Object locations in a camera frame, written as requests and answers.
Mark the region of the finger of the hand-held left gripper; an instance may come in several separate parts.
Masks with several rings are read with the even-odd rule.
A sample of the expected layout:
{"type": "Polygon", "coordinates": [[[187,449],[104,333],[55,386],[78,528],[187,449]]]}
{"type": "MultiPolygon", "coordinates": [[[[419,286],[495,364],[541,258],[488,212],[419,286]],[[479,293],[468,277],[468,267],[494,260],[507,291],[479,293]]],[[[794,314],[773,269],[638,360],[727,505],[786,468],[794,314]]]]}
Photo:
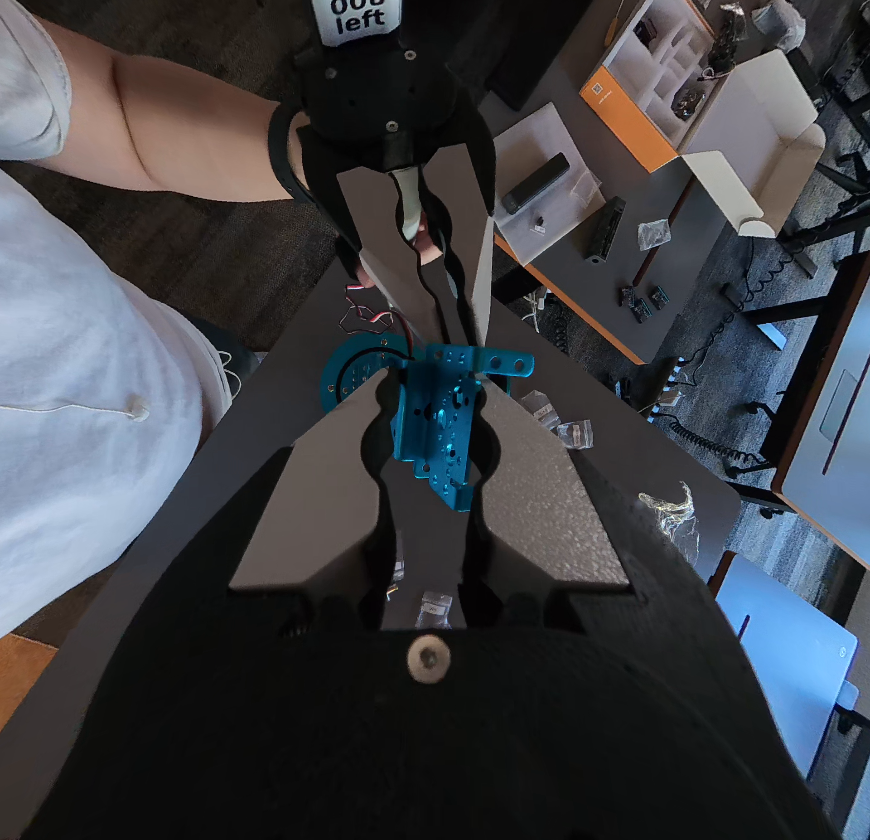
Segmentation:
{"type": "Polygon", "coordinates": [[[357,167],[337,180],[361,241],[365,271],[424,344],[447,344],[443,313],[421,280],[419,254],[398,225],[401,203],[393,177],[357,167]]]}
{"type": "Polygon", "coordinates": [[[421,190],[430,235],[444,252],[465,340],[483,347],[492,302],[494,222],[467,146],[438,149],[422,168],[421,190]]]}

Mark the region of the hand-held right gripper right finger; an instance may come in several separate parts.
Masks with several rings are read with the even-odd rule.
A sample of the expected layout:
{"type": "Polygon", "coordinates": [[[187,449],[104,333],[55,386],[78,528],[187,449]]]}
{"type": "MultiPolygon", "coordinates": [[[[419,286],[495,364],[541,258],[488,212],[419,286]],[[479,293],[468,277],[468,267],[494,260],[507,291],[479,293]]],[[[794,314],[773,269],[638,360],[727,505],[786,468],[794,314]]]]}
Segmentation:
{"type": "Polygon", "coordinates": [[[628,576],[562,443],[495,382],[476,380],[465,625],[582,628],[574,599],[629,594],[628,576]]]}

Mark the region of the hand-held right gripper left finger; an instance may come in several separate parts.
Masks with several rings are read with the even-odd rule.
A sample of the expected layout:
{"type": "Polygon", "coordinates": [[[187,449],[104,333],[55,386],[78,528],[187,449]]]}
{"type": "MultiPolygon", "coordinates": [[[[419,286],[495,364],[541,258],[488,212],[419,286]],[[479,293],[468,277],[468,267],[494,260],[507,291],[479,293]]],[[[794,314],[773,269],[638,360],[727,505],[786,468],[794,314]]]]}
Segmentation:
{"type": "Polygon", "coordinates": [[[398,369],[377,370],[296,440],[230,590],[300,595],[312,609],[339,598],[381,627],[397,561],[381,473],[399,394],[398,369]]]}

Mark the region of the blue toy robot arm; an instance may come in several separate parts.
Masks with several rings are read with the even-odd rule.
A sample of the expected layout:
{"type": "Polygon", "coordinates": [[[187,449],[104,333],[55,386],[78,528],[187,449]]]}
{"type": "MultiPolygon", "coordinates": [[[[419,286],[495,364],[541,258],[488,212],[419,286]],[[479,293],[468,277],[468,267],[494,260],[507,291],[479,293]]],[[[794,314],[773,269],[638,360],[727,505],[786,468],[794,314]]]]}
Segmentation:
{"type": "Polygon", "coordinates": [[[471,510],[469,447],[479,375],[525,378],[535,358],[527,352],[470,345],[430,344],[413,357],[396,334],[353,334],[325,364],[320,381],[329,413],[383,368],[399,372],[397,413],[391,419],[393,456],[457,512],[471,510]]]}

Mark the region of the person's left forearm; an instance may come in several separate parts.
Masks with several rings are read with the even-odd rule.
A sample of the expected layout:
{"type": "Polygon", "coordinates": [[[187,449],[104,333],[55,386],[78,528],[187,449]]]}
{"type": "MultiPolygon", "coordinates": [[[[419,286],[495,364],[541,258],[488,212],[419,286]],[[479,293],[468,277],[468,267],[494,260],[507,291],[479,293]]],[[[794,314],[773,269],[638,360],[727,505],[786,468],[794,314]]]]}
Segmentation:
{"type": "Polygon", "coordinates": [[[63,149],[37,166],[130,191],[243,203],[290,198],[267,147],[277,103],[37,21],[63,57],[72,90],[63,149]]]}

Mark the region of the grey desk with orange edge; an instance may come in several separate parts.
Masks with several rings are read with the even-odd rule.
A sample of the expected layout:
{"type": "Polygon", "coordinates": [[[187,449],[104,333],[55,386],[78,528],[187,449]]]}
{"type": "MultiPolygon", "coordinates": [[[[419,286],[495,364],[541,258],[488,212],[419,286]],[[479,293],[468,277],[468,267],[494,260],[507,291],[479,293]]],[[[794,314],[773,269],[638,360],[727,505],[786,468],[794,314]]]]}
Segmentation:
{"type": "Polygon", "coordinates": [[[680,158],[648,172],[580,95],[639,1],[593,0],[520,111],[511,110],[490,91],[481,110],[497,137],[552,103],[582,159],[600,181],[605,203],[614,196],[625,200],[625,213],[606,262],[594,265],[585,258],[598,210],[539,254],[526,270],[622,354],[643,365],[656,356],[724,225],[741,236],[697,180],[672,226],[671,241],[659,248],[635,288],[636,298],[647,302],[652,317],[639,324],[629,307],[619,306],[619,288],[633,285],[648,253],[638,248],[638,224],[668,218],[693,174],[680,158]],[[650,302],[649,291],[654,286],[661,286],[670,299],[663,311],[650,302]]]}

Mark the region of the light grey desk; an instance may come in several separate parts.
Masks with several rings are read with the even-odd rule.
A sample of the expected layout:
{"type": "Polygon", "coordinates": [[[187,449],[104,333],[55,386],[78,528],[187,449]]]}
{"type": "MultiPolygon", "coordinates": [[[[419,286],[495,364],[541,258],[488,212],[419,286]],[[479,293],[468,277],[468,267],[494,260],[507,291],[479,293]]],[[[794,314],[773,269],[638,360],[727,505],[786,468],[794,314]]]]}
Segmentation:
{"type": "Polygon", "coordinates": [[[804,356],[812,382],[799,399],[773,492],[855,561],[869,563],[868,252],[842,260],[804,356]]]}
{"type": "Polygon", "coordinates": [[[855,635],[744,556],[723,553],[708,582],[734,629],[802,777],[814,764],[832,712],[860,694],[847,681],[855,635]]]}

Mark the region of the person's left hand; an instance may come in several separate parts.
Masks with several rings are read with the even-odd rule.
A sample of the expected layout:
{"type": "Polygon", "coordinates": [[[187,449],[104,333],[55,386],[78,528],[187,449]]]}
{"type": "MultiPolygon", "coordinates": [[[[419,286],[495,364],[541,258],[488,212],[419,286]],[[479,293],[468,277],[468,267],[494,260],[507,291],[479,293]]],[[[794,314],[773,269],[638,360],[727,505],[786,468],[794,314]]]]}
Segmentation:
{"type": "MultiPolygon", "coordinates": [[[[443,256],[443,248],[433,240],[429,232],[425,212],[421,211],[411,217],[406,217],[402,224],[402,234],[405,242],[418,253],[420,263],[423,266],[443,256]]],[[[353,263],[350,275],[363,288],[381,288],[379,283],[368,273],[360,258],[357,258],[353,263]]]]}

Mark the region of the black rectangular block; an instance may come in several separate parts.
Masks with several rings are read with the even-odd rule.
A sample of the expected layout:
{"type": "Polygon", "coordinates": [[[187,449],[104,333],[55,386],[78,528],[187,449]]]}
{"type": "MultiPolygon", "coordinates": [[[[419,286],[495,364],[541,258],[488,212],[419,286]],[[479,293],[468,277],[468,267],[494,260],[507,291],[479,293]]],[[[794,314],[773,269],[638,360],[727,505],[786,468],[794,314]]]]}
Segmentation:
{"type": "Polygon", "coordinates": [[[562,179],[568,171],[570,171],[570,164],[565,154],[562,151],[556,153],[502,197],[502,205],[506,213],[516,215],[528,203],[562,179]]]}

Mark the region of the crumpled clear plastic wrap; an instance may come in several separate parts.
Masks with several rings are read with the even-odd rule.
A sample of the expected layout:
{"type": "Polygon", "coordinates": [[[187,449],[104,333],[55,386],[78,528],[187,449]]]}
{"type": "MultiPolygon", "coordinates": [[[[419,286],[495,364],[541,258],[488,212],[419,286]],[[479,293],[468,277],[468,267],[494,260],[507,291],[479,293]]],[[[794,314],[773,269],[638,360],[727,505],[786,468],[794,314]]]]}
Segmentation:
{"type": "Polygon", "coordinates": [[[690,487],[684,481],[680,482],[680,486],[683,490],[682,500],[666,501],[640,493],[638,501],[653,513],[658,531],[695,568],[700,557],[700,534],[694,499],[690,487]]]}

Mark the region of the white paper sheet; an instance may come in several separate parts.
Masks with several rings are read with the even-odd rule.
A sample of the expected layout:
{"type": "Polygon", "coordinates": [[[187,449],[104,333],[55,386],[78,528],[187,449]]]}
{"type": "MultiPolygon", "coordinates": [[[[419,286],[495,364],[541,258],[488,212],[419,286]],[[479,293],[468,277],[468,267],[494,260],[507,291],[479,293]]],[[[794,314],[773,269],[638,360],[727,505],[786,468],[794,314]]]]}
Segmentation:
{"type": "Polygon", "coordinates": [[[498,135],[494,147],[497,156],[494,221],[520,266],[527,266],[604,206],[600,181],[582,159],[552,103],[498,135]],[[570,171],[516,215],[507,214],[502,197],[560,151],[565,154],[570,171]],[[538,216],[543,216],[546,222],[544,235],[532,229],[538,216]]]}

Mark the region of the black ribbed part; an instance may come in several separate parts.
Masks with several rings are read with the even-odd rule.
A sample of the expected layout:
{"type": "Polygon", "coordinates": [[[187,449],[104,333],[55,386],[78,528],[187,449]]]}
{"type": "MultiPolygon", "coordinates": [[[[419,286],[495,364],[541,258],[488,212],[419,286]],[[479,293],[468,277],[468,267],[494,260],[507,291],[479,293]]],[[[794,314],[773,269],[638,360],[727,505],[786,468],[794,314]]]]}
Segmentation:
{"type": "Polygon", "coordinates": [[[625,200],[620,196],[609,199],[599,210],[586,250],[585,258],[590,263],[598,265],[606,262],[624,213],[625,200]]]}

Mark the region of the black rectangular pad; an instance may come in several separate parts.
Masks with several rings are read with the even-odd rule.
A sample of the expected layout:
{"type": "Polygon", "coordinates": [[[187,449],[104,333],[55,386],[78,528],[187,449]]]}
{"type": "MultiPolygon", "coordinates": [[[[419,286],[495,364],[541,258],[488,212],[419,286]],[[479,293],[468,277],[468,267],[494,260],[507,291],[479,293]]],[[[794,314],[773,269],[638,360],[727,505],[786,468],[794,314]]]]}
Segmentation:
{"type": "Polygon", "coordinates": [[[520,111],[593,0],[513,0],[506,49],[486,88],[520,111]]]}

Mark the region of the brown rod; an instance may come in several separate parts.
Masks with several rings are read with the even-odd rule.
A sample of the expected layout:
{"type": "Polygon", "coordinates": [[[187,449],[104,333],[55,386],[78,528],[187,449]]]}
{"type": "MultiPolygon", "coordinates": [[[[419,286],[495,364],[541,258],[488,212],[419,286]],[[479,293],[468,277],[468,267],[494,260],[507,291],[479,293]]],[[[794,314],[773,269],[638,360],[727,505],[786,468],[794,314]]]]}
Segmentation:
{"type": "MultiPolygon", "coordinates": [[[[692,174],[689,177],[685,188],[683,189],[682,193],[680,193],[680,197],[677,199],[674,207],[672,208],[672,210],[667,218],[667,224],[668,224],[669,228],[672,229],[674,222],[676,221],[677,217],[679,216],[679,214],[680,214],[684,204],[686,203],[686,200],[688,199],[689,195],[691,194],[691,191],[692,191],[694,185],[696,184],[696,182],[697,182],[697,179],[696,179],[695,175],[692,174]]],[[[635,277],[633,279],[633,286],[635,288],[640,286],[641,282],[644,280],[645,276],[647,275],[647,272],[649,271],[649,268],[651,267],[654,259],[656,258],[659,248],[663,247],[665,244],[666,243],[662,242],[660,245],[658,245],[656,247],[651,247],[650,251],[647,253],[647,256],[644,258],[643,262],[641,263],[641,265],[640,265],[640,267],[639,267],[638,271],[636,272],[635,277]]]]}

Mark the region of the orange white cardboard box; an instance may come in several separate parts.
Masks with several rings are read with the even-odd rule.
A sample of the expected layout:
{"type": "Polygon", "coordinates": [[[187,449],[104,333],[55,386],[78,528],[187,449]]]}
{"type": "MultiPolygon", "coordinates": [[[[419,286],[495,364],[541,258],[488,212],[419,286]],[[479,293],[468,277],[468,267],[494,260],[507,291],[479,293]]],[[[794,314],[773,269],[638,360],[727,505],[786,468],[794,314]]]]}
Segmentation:
{"type": "Polygon", "coordinates": [[[648,172],[682,159],[740,236],[776,238],[826,135],[782,51],[718,76],[713,41],[691,0],[640,0],[580,95],[648,172]]]}

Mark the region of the crumpled clear plastic bag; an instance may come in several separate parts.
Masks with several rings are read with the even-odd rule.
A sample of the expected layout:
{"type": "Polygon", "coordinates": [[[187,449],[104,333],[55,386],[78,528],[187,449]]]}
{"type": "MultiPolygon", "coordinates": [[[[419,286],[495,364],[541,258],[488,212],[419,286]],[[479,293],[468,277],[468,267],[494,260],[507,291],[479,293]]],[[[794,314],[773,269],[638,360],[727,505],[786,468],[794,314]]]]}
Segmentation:
{"type": "Polygon", "coordinates": [[[798,49],[806,36],[807,21],[788,0],[760,0],[752,21],[768,42],[786,54],[798,49]]]}

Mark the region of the bundle of dark wired parts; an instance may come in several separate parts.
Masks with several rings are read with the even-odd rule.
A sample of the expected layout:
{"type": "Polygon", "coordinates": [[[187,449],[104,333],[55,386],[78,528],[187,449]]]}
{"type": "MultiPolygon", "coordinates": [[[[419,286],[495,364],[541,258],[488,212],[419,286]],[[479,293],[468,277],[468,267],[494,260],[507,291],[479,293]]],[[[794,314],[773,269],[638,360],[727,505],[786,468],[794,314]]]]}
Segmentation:
{"type": "Polygon", "coordinates": [[[738,45],[746,38],[745,11],[740,3],[730,2],[720,6],[723,22],[707,54],[707,66],[703,71],[706,80],[722,78],[736,65],[738,45]]]}

